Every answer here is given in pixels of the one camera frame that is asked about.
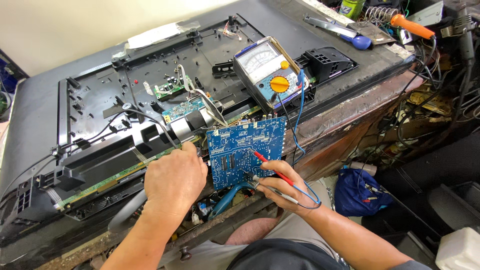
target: blue circuit board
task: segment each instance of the blue circuit board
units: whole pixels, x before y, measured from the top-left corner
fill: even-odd
[[[162,112],[162,116],[166,123],[170,123],[171,121],[183,117],[194,110],[199,110],[203,106],[205,106],[204,102],[200,97],[198,97],[195,100],[182,102],[180,105]]]
[[[267,119],[207,132],[208,151],[215,190],[249,179],[247,172],[259,177],[273,175],[260,169],[261,161],[249,149],[268,160],[280,160],[285,132],[285,117]]]

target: pants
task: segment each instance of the pants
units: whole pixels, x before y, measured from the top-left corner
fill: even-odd
[[[327,190],[320,182],[313,182],[310,187],[318,195],[322,204],[331,207]],[[278,225],[264,239],[284,238],[294,242],[311,243],[325,250],[334,259],[335,251],[320,235],[298,215],[285,211]],[[248,245],[219,245],[206,241],[190,250],[192,258],[186,262],[179,259],[165,265],[167,270],[225,270],[232,260]]]

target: hand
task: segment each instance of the hand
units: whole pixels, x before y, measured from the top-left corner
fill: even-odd
[[[183,143],[170,155],[151,162],[145,173],[145,193],[148,197],[144,209],[185,217],[205,187],[208,167],[197,157],[191,142]]]
[[[277,172],[283,173],[298,188],[300,188],[305,192],[308,192],[307,186],[303,182],[303,179],[300,177],[300,175],[297,172],[293,170],[293,168],[286,161],[271,160],[271,161],[262,163],[260,168],[264,170],[275,170]],[[290,186],[287,182],[285,182],[281,178],[273,178],[273,177],[260,178],[259,183],[260,185],[257,187],[257,190],[265,193],[265,196],[267,198],[273,200],[281,208],[294,212],[301,217],[306,216],[311,211],[311,209],[306,209],[297,204],[294,204],[291,201],[288,201],[285,198],[282,198],[280,195],[276,194],[275,192],[271,191],[265,186],[273,187],[284,194],[290,195],[292,198],[296,199],[299,203],[305,206],[308,206],[308,207],[316,206],[315,203],[310,198],[308,198],[306,195],[304,195],[302,192],[298,191],[294,187]]]

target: blue plastic bag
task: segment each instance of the blue plastic bag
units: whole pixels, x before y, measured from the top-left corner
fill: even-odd
[[[339,171],[335,186],[337,213],[346,217],[371,216],[392,202],[392,197],[382,192],[380,185],[366,171],[361,169]]]

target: white paper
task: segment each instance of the white paper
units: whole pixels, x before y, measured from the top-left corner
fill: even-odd
[[[131,49],[136,49],[151,45],[159,40],[173,37],[178,34],[180,34],[180,30],[177,28],[176,23],[171,23],[131,37],[128,39],[128,44],[130,45]]]

